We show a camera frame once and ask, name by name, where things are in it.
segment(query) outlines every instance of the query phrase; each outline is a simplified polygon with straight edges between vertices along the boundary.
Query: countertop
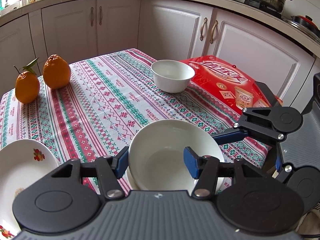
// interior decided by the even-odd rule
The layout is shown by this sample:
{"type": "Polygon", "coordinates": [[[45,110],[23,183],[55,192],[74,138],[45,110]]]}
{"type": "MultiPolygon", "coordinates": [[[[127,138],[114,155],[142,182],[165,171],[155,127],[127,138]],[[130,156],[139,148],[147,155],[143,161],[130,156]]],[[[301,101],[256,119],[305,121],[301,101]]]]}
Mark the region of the countertop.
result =
{"type": "MultiPolygon", "coordinates": [[[[68,2],[68,1],[73,1],[73,0],[41,0],[32,4],[28,4],[26,6],[23,6],[17,10],[14,10],[12,12],[9,12],[1,16],[0,26],[22,15],[28,14],[29,12],[42,9],[51,5],[68,2]]],[[[313,41],[311,38],[309,38],[307,35],[300,32],[296,28],[290,26],[289,24],[285,23],[284,21],[276,17],[273,17],[270,14],[267,14],[256,8],[250,7],[248,5],[245,5],[243,3],[233,1],[233,0],[188,0],[188,1],[199,2],[199,3],[219,7],[222,9],[227,9],[229,11],[234,11],[238,14],[250,17],[255,21],[262,22],[266,26],[270,26],[271,28],[276,29],[278,32],[291,37],[297,43],[301,44],[306,49],[308,49],[309,51],[311,51],[313,54],[315,54],[317,57],[320,58],[320,45],[318,43],[313,41]]]]}

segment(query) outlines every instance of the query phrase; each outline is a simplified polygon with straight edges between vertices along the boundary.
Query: gray ribbed panel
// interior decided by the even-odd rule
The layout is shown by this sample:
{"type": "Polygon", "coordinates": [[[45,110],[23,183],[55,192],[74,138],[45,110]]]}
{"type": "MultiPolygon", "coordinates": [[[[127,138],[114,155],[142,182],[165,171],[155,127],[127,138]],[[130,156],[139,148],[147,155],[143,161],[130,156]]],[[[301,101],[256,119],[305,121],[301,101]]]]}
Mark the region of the gray ribbed panel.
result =
{"type": "Polygon", "coordinates": [[[89,225],[62,236],[22,232],[15,240],[298,240],[293,232],[272,237],[235,232],[210,202],[196,201],[186,191],[132,191],[124,200],[108,202],[89,225]]]}
{"type": "Polygon", "coordinates": [[[299,130],[280,143],[284,163],[295,168],[314,166],[320,170],[320,109],[314,101],[312,111],[303,116],[299,130]]]}

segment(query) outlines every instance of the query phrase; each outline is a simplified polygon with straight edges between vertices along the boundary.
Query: large orange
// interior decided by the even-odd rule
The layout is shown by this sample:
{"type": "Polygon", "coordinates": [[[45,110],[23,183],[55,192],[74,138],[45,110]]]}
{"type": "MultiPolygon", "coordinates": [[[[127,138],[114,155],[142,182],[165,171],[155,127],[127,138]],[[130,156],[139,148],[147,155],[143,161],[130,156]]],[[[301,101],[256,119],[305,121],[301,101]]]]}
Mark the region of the large orange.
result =
{"type": "Polygon", "coordinates": [[[35,100],[40,91],[40,83],[36,75],[25,71],[16,80],[16,98],[23,104],[35,100]]]}
{"type": "Polygon", "coordinates": [[[70,82],[71,69],[60,56],[51,55],[43,67],[43,80],[51,89],[65,87],[70,82]]]}

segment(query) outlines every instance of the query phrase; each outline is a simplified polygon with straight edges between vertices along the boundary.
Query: red box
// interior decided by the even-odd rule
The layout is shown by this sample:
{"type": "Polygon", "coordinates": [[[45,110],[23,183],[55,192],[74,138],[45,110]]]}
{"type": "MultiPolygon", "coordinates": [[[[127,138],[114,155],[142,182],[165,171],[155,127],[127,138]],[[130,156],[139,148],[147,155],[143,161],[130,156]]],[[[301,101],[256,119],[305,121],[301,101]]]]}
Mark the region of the red box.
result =
{"type": "Polygon", "coordinates": [[[196,57],[181,62],[195,70],[192,82],[239,114],[244,107],[270,106],[254,85],[255,80],[237,69],[235,65],[214,56],[196,57]]]}

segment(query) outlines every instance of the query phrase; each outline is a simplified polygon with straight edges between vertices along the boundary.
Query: table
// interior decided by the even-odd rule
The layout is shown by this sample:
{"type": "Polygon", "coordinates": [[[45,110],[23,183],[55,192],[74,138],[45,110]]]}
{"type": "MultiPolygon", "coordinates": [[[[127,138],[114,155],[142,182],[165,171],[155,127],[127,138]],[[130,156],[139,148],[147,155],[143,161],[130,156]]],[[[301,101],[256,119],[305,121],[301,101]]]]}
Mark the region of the table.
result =
{"type": "MultiPolygon", "coordinates": [[[[154,61],[129,49],[73,63],[70,83],[62,89],[51,90],[39,77],[39,96],[28,105],[9,91],[0,102],[0,147],[32,138],[44,143],[60,163],[70,158],[92,162],[116,155],[141,127],[156,120],[185,120],[214,134],[239,118],[193,82],[177,94],[158,89],[150,69],[154,61]]],[[[226,162],[242,157],[257,167],[267,154],[267,147],[251,138],[220,148],[226,162]]],[[[127,194],[128,182],[122,178],[119,183],[127,194]]],[[[84,178],[84,184],[99,192],[96,178],[84,178]]],[[[220,190],[230,184],[225,178],[220,190]]]]}

